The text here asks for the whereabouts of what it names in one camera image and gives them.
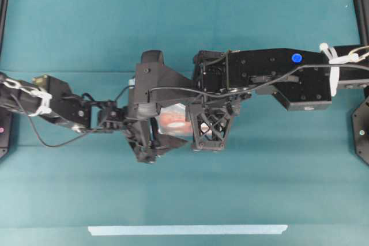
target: light blue tape strip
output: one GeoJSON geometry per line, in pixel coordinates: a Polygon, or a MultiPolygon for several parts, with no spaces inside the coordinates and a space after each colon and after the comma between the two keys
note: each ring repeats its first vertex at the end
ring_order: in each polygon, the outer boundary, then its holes
{"type": "Polygon", "coordinates": [[[168,236],[194,234],[282,234],[288,225],[91,226],[92,236],[168,236]]]}

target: metal bracket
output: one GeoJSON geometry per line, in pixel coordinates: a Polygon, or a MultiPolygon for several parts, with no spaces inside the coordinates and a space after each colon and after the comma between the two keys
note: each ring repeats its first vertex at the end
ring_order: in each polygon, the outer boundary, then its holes
{"type": "Polygon", "coordinates": [[[13,113],[0,108],[0,158],[9,151],[10,129],[12,127],[13,113]]]}
{"type": "Polygon", "coordinates": [[[369,44],[369,0],[353,0],[362,45],[369,44]]]}
{"type": "Polygon", "coordinates": [[[369,98],[353,112],[351,118],[356,154],[369,165],[369,98]]]}
{"type": "MultiPolygon", "coordinates": [[[[0,0],[0,54],[6,19],[7,0],[0,0]]],[[[9,151],[10,128],[13,114],[4,108],[0,108],[0,158],[9,151]]]]}

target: teal table surface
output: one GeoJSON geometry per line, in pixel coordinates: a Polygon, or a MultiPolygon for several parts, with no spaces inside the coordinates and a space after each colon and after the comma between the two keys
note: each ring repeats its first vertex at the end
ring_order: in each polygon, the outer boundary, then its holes
{"type": "MultiPolygon", "coordinates": [[[[47,73],[113,98],[141,53],[164,51],[185,75],[198,50],[357,44],[352,0],[9,0],[0,70],[47,73]]],[[[358,90],[326,111],[286,112],[270,96],[242,105],[222,152],[174,150],[135,161],[124,137],[40,146],[16,116],[0,162],[0,245],[366,245],[369,167],[354,153],[358,90]],[[288,225],[282,234],[91,236],[88,226],[288,225]]],[[[124,97],[120,105],[126,102],[124,97]]],[[[47,142],[75,136],[36,119],[47,142]]]]}

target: blue sticker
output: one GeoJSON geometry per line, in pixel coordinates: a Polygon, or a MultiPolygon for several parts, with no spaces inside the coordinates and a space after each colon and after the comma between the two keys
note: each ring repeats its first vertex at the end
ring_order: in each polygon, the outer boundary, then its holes
{"type": "Polygon", "coordinates": [[[292,61],[294,63],[300,63],[302,61],[302,56],[301,54],[298,54],[298,53],[294,53],[291,57],[292,61]]]}

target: white zip tie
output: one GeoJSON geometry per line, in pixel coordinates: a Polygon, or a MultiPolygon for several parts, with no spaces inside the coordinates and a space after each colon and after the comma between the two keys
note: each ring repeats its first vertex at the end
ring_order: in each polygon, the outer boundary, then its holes
{"type": "Polygon", "coordinates": [[[41,98],[40,106],[37,108],[36,112],[28,116],[44,115],[52,112],[50,108],[50,100],[52,99],[52,95],[46,92],[46,90],[43,88],[38,87],[38,89],[31,88],[31,90],[28,90],[23,87],[19,81],[10,78],[5,79],[3,84],[10,89],[19,89],[33,97],[41,98]]]}
{"type": "MultiPolygon", "coordinates": [[[[329,59],[329,64],[344,64],[344,63],[357,63],[359,62],[359,55],[357,53],[349,54],[346,56],[338,57],[337,51],[334,47],[329,47],[326,43],[321,43],[319,46],[321,52],[323,52],[329,59]]],[[[335,66],[331,67],[329,74],[330,94],[335,96],[337,94],[338,81],[340,80],[340,68],[335,66]]]]}

